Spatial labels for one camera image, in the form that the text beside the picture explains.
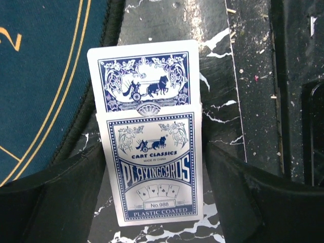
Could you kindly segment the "deck of playing cards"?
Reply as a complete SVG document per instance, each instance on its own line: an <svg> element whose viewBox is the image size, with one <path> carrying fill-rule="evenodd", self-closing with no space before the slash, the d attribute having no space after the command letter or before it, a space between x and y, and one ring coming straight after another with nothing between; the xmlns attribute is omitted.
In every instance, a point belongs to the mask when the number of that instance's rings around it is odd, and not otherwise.
<svg viewBox="0 0 324 243"><path fill-rule="evenodd" d="M98 113L200 103L197 41L91 48L89 71Z"/></svg>

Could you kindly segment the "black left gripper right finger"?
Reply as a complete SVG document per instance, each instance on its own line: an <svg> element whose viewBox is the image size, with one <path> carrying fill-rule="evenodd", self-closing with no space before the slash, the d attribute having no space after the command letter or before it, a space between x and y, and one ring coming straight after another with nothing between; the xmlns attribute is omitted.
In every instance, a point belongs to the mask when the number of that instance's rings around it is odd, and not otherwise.
<svg viewBox="0 0 324 243"><path fill-rule="evenodd" d="M323 242L323 189L241 162L214 144L205 161L226 242Z"/></svg>

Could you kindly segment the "blue playing card box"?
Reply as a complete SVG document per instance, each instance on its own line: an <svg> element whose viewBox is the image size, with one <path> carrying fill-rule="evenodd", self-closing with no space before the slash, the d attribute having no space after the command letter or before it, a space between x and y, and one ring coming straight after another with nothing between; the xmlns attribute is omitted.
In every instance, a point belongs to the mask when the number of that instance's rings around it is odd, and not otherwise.
<svg viewBox="0 0 324 243"><path fill-rule="evenodd" d="M200 111L97 122L119 226L203 218Z"/></svg>

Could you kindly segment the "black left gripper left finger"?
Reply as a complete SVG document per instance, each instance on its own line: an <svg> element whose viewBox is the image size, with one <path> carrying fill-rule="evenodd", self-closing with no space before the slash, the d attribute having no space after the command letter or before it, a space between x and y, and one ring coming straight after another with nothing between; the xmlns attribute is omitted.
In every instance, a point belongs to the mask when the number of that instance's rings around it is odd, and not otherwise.
<svg viewBox="0 0 324 243"><path fill-rule="evenodd" d="M1 242L87 242L106 162L101 143L1 187Z"/></svg>

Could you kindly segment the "round blue poker mat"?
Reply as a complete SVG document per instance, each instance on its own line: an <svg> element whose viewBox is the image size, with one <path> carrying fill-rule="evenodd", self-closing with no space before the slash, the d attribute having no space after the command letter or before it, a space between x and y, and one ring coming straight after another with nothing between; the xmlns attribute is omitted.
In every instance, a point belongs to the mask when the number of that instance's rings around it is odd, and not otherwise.
<svg viewBox="0 0 324 243"><path fill-rule="evenodd" d="M87 52L115 45L125 1L1 1L1 185L45 169L92 96Z"/></svg>

